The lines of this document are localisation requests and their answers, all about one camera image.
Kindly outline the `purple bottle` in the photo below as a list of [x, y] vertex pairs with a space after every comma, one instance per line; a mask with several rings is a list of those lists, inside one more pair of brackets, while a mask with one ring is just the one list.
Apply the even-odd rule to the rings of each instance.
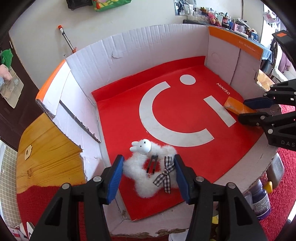
[[259, 220], [265, 219], [271, 213], [268, 193], [263, 189], [260, 179], [250, 188], [253, 210]]

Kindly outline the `green tote bag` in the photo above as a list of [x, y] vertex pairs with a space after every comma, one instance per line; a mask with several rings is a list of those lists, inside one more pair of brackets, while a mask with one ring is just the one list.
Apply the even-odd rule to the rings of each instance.
[[107, 11], [109, 9], [118, 8], [120, 6], [124, 6], [126, 4], [131, 3], [131, 0], [94, 0], [92, 4], [94, 6], [95, 11]]

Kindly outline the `white fluffy star hair clip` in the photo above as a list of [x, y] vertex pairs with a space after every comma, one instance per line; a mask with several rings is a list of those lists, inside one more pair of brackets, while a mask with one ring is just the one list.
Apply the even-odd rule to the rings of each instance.
[[160, 190], [171, 194], [178, 187], [174, 157], [177, 151], [170, 145], [160, 146], [147, 139], [132, 142], [132, 156], [123, 164], [123, 173], [134, 181], [141, 198], [153, 197]]

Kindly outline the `red paper bag liner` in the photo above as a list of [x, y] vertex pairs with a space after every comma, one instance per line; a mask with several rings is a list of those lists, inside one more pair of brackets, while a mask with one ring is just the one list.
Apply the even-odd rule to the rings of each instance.
[[[174, 147], [196, 174], [214, 182], [230, 170], [262, 136], [224, 108], [242, 97], [205, 66], [203, 56], [175, 60], [94, 90], [108, 155], [125, 161], [132, 142], [147, 139]], [[141, 198], [125, 175], [119, 186], [133, 221], [182, 202], [178, 188]]]

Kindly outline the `orange cardboard box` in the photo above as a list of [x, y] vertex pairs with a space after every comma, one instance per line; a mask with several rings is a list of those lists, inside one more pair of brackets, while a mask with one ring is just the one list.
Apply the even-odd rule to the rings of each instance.
[[[63, 60], [40, 89], [36, 101], [57, 128], [82, 148], [85, 180], [110, 166], [102, 133], [102, 114], [91, 95], [112, 82], [178, 59], [205, 56], [205, 65], [245, 99], [262, 96], [256, 83], [263, 49], [217, 27], [172, 24], [144, 27], [110, 36]], [[245, 192], [270, 166], [277, 151], [262, 135], [215, 184], [234, 182]], [[179, 204], [160, 214], [131, 221], [127, 202], [117, 193], [105, 208], [115, 237], [156, 237], [189, 227], [193, 208]]]

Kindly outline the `red knitted table cloth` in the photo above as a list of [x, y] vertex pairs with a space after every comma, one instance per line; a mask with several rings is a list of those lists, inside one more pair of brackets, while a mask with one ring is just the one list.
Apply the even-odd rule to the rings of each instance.
[[[41, 114], [21, 136], [16, 162], [16, 199], [23, 225], [36, 225], [59, 189], [69, 182], [82, 184], [85, 174], [81, 149]], [[269, 195], [271, 214], [260, 224], [269, 240], [287, 233], [287, 219], [295, 203], [295, 152], [278, 149], [285, 173]]]

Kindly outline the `yellow capped small jar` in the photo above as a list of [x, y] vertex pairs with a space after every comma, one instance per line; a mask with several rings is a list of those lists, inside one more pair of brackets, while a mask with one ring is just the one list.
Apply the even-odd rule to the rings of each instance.
[[271, 181], [267, 181], [263, 188], [268, 194], [271, 194], [273, 192], [273, 183]]

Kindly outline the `black backpack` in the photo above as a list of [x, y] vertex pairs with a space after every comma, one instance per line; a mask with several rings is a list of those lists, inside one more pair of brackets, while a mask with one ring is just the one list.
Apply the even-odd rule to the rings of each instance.
[[84, 6], [92, 6], [92, 0], [66, 0], [67, 6], [70, 10], [75, 10]]

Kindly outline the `pink plush toy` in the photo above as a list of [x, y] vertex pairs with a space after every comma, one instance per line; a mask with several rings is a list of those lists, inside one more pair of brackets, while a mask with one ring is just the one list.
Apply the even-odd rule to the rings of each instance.
[[9, 69], [4, 64], [0, 65], [0, 77], [2, 77], [5, 81], [11, 81], [13, 78]]

